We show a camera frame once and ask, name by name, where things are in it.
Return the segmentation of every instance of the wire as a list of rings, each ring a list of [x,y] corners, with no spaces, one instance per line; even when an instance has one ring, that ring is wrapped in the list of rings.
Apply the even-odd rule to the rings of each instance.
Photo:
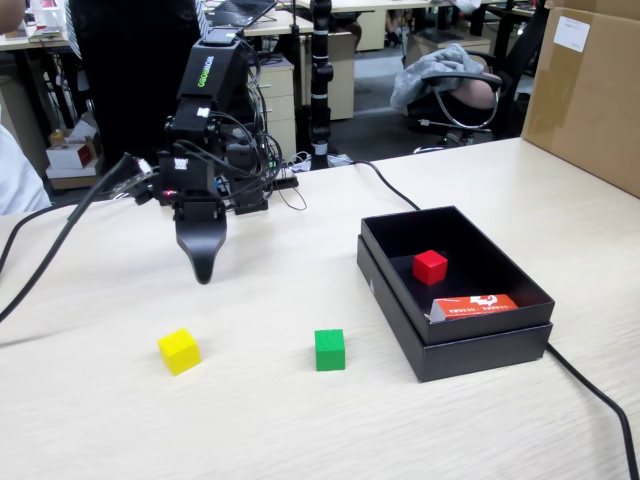
[[[53,260],[53,258],[56,256],[56,253],[58,253],[58,250],[60,250],[60,247],[62,246],[65,239],[69,235],[69,232],[71,231],[73,226],[80,219],[80,217],[87,210],[87,208],[89,208],[89,205],[91,204],[91,202],[93,202],[93,200],[98,196],[98,194],[104,189],[105,185],[108,185],[109,182],[112,181],[113,177],[131,158],[132,158],[131,155],[126,153],[120,159],[120,161],[113,168],[111,168],[111,170],[109,170],[106,173],[106,175],[102,177],[98,181],[98,183],[96,183],[91,188],[91,190],[89,190],[89,192],[87,192],[87,194],[80,201],[78,206],[73,210],[73,212],[71,212],[71,215],[69,215],[69,218],[67,218],[67,223],[65,224],[64,228],[58,235],[58,238],[56,238],[55,242],[53,242],[53,245],[49,249],[49,252],[47,252],[47,255],[42,260],[42,263],[40,263],[40,265],[38,266],[34,274],[31,276],[31,278],[27,281],[25,286],[22,287],[22,290],[18,292],[18,295],[16,295],[16,297],[11,301],[11,303],[9,303],[9,305],[7,305],[7,307],[2,312],[0,312],[0,323],[6,320],[7,317],[11,314],[11,312],[13,312],[16,309],[16,307],[20,305],[22,300],[25,299],[27,294],[31,291],[33,286],[38,282],[42,274],[45,272],[45,270],[51,263],[51,260]]]
[[[421,210],[421,208],[416,205],[414,202],[412,202],[411,200],[409,200],[408,197],[404,196],[402,193],[400,193],[399,190],[397,190],[393,185],[391,185],[386,178],[384,178],[384,176],[382,175],[382,173],[380,173],[380,170],[378,170],[378,167],[376,167],[373,163],[371,162],[366,162],[364,160],[351,160],[351,163],[355,163],[355,164],[359,164],[361,163],[362,165],[367,165],[368,167],[373,168],[373,170],[376,172],[376,175],[378,175],[378,178],[380,180],[382,180],[382,183],[384,183],[387,187],[389,187],[389,190],[391,190],[393,193],[395,193],[396,195],[398,195],[401,199],[403,199],[405,202],[407,202],[409,205],[411,205],[413,208],[415,208],[416,210]]]
[[[2,269],[4,268],[4,264],[7,262],[7,257],[9,256],[9,251],[11,250],[11,247],[13,246],[13,242],[15,241],[16,236],[18,235],[18,232],[20,231],[20,229],[26,223],[30,222],[34,218],[39,217],[40,215],[44,215],[45,213],[49,213],[49,212],[52,212],[54,210],[58,210],[59,208],[68,207],[69,205],[73,205],[76,202],[77,202],[77,200],[69,200],[67,202],[59,203],[58,205],[52,205],[50,207],[43,208],[42,210],[38,210],[37,212],[34,212],[31,215],[29,215],[28,217],[25,217],[22,220],[20,220],[16,224],[16,226],[13,227],[13,230],[11,230],[11,233],[9,234],[9,238],[7,239],[7,243],[5,244],[4,250],[2,251],[2,256],[0,256],[0,273],[2,273]]]
[[[622,436],[624,438],[624,448],[627,452],[627,464],[629,466],[629,478],[631,480],[638,480],[640,477],[638,476],[638,465],[636,463],[636,455],[635,450],[633,448],[633,437],[631,435],[631,427],[629,426],[629,420],[627,419],[627,415],[624,413],[624,410],[620,408],[620,406],[611,400],[607,395],[601,392],[593,383],[587,380],[578,370],[575,369],[573,365],[569,363],[567,359],[565,359],[560,352],[558,352],[550,343],[547,344],[547,350],[556,357],[556,360],[560,362],[560,364],[566,368],[571,375],[576,377],[580,383],[582,383],[591,393],[593,393],[596,397],[602,400],[611,410],[613,410],[618,419],[620,420],[620,425],[622,426]]]
[[[283,171],[284,171],[284,179],[285,179],[288,183],[291,183],[291,179],[287,178],[287,170],[286,170],[286,169],[284,169]],[[290,187],[290,188],[292,188],[292,189],[293,189],[293,191],[294,191],[294,192],[296,192],[296,193],[298,194],[298,196],[300,197],[300,200],[302,200],[302,203],[304,204],[304,207],[303,207],[303,208],[294,207],[294,206],[293,206],[293,205],[291,205],[289,202],[287,202],[287,199],[286,199],[286,198],[284,198],[284,195],[282,195],[282,190],[280,190],[280,185],[278,185],[278,182],[276,182],[276,188],[278,189],[278,193],[280,194],[280,197],[282,198],[282,200],[284,201],[284,203],[286,203],[286,204],[287,204],[287,207],[289,207],[289,208],[293,208],[294,210],[297,210],[297,211],[299,211],[299,212],[304,212],[304,211],[307,209],[307,202],[306,202],[306,200],[304,199],[304,197],[302,196],[302,194],[298,191],[298,189],[297,189],[295,186]]]
[[[371,162],[365,162],[362,160],[352,160],[352,163],[356,163],[356,164],[362,163],[364,165],[368,165],[371,168],[373,168],[378,174],[378,177],[380,177],[380,180],[382,180],[382,182],[387,187],[389,187],[393,193],[398,195],[400,198],[402,198],[404,201],[406,201],[409,205],[411,205],[416,210],[420,210],[420,207],[418,207],[415,203],[413,203],[411,200],[405,197],[398,190],[393,188],[391,184],[382,176],[382,174],[374,164],[372,164]],[[553,345],[551,345],[550,343],[547,343],[547,350],[558,360],[558,362],[560,362],[560,364],[564,368],[567,369],[567,371],[571,375],[573,375],[576,379],[578,379],[580,383],[582,383],[585,387],[587,387],[587,389],[591,393],[593,393],[596,397],[602,400],[609,408],[611,408],[611,410],[613,410],[616,413],[616,415],[618,416],[618,419],[620,420],[620,425],[622,427],[622,436],[624,438],[624,448],[627,454],[627,464],[629,466],[629,478],[631,480],[640,480],[640,477],[638,476],[638,465],[636,462],[635,450],[633,447],[633,436],[631,434],[631,427],[629,426],[629,420],[627,419],[627,415],[624,413],[624,410],[620,408],[620,406],[616,402],[614,402],[607,395],[601,392],[594,384],[592,384],[589,380],[587,380],[580,372],[578,372],[578,370],[576,370],[576,368],[573,365],[571,365],[569,361],[565,359],[560,354],[560,352],[558,352],[553,347]]]

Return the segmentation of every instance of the metal pole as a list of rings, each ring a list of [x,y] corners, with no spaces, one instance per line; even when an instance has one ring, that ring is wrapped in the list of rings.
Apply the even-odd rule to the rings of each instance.
[[[313,0],[313,35],[311,36],[311,169],[329,167],[329,82],[333,80],[333,66],[329,63],[329,19],[331,0]]]

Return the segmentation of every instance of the paper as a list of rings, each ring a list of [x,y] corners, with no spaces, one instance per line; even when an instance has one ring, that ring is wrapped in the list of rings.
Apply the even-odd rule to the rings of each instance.
[[[588,23],[582,23],[567,17],[560,17],[553,42],[582,53],[587,43],[590,28],[591,25]]]

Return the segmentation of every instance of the red package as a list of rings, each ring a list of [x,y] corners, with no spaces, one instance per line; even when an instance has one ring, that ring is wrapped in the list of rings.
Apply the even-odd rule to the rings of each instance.
[[[518,306],[513,303],[513,300],[508,295],[437,298],[433,301],[433,306],[431,307],[431,323],[515,310],[516,308]]]

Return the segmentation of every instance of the wooden table surface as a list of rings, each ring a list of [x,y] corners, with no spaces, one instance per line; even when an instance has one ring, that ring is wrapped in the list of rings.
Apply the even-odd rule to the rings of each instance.
[[[460,208],[556,300],[553,344],[638,445],[640,201],[519,139],[377,165],[423,208]],[[356,265],[360,219],[410,207],[366,166],[299,179],[306,211],[276,194],[230,216],[207,286],[170,211],[92,206],[0,325],[0,476],[627,478],[617,418],[548,354],[417,383]],[[21,231],[0,305],[68,214]],[[2,242],[19,218],[0,218]],[[173,377],[157,340],[181,327],[203,362]],[[317,373],[313,332],[330,328],[347,368]]]
[[[293,15],[282,10],[272,10],[267,14],[274,20],[263,17],[244,31],[247,37],[257,37],[260,35],[287,35],[291,33],[289,27],[293,22]],[[313,23],[304,18],[297,17],[296,23],[300,26],[300,33],[311,33]],[[32,35],[35,27],[27,27],[27,33]],[[30,43],[29,38],[7,40],[4,35],[0,35],[0,52],[12,50],[25,50],[28,48],[66,47],[69,46],[67,33],[64,33],[64,40],[55,42]]]

